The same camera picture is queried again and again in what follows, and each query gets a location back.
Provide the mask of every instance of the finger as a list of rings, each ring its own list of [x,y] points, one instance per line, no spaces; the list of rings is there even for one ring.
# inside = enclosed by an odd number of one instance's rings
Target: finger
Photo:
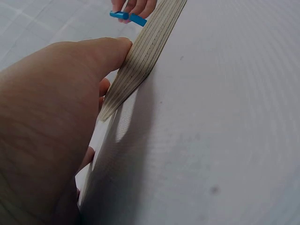
[[[99,97],[106,95],[110,85],[111,83],[106,78],[99,83]]]
[[[80,195],[80,190],[77,188],[77,193],[76,193],[77,201],[78,201],[78,199],[79,199],[79,195]]]
[[[100,97],[100,98],[99,98],[99,112],[100,112],[101,109],[102,109],[103,101],[104,101],[104,97]]]
[[[156,7],[157,0],[148,0],[145,9],[139,14],[142,18],[147,18]]]
[[[112,11],[121,11],[126,0],[112,0]]]
[[[80,221],[75,178],[65,186],[54,210],[51,224],[78,224]]]
[[[77,172],[81,171],[87,164],[89,164],[93,160],[94,155],[95,151],[89,146]]]
[[[125,37],[117,39],[104,37],[79,43],[86,52],[87,66],[100,81],[110,72],[120,68],[132,45]]]
[[[137,0],[135,7],[131,10],[130,13],[139,15],[146,7],[147,0]]]
[[[136,0],[128,0],[124,12],[130,13],[131,10],[135,7]]]

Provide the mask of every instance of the blue plastic clip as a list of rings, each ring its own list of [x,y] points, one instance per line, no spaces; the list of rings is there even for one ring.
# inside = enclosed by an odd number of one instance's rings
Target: blue plastic clip
[[[109,13],[110,16],[112,17],[116,17],[116,18],[119,18],[119,19],[123,19],[123,20],[131,20],[132,22],[135,22],[139,25],[141,25],[142,27],[145,26],[147,20],[141,18],[140,16],[136,15],[136,14],[131,14],[130,17],[129,17],[129,14],[126,13],[126,12],[113,12],[113,11],[110,11]]]
[[[141,25],[142,27],[145,26],[145,24],[147,22],[147,20],[145,20],[145,19],[141,18],[140,16],[133,14],[133,13],[130,16],[130,20],[132,22],[135,22],[135,23]]]
[[[123,19],[123,20],[128,20],[129,18],[129,14],[128,13],[125,13],[125,12],[113,12],[111,11],[109,13],[110,16],[112,17],[116,17],[116,18],[119,18],[119,19]]]

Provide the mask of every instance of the white surface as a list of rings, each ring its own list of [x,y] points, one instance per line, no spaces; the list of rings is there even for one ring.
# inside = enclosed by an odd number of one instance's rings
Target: white surface
[[[297,0],[188,0],[109,125],[85,224],[299,224],[299,37]]]

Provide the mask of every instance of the hand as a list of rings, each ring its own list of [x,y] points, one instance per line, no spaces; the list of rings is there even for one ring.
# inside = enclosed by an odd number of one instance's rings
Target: hand
[[[112,0],[112,10],[121,11],[126,0]],[[155,9],[157,0],[129,0],[125,6],[124,12],[134,13],[142,18],[147,18]],[[120,22],[128,23],[129,21],[119,19]]]
[[[88,145],[110,85],[104,77],[131,44],[56,43],[0,73],[0,224],[78,219],[74,177],[93,157]]]

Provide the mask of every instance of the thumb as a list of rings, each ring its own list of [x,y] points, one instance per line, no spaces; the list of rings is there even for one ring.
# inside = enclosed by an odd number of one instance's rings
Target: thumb
[[[110,72],[120,68],[132,45],[125,38],[99,38],[79,42],[87,53],[89,68],[101,81]]]

